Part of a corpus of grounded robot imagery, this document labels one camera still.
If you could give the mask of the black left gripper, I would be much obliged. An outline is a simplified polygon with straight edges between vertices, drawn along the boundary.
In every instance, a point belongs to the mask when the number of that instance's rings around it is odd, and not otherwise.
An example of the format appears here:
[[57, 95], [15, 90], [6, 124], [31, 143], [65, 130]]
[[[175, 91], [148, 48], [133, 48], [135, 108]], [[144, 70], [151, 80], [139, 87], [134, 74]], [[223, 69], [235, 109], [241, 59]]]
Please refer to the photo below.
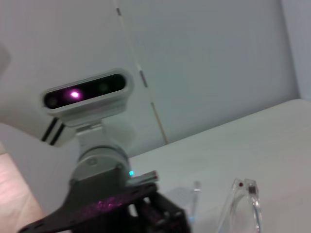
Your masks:
[[158, 192], [155, 171], [130, 177], [120, 168], [95, 176], [72, 181], [63, 204], [48, 216], [20, 229], [21, 233], [60, 233], [106, 230], [127, 214], [129, 205], [136, 203], [137, 233], [190, 233], [184, 209]]

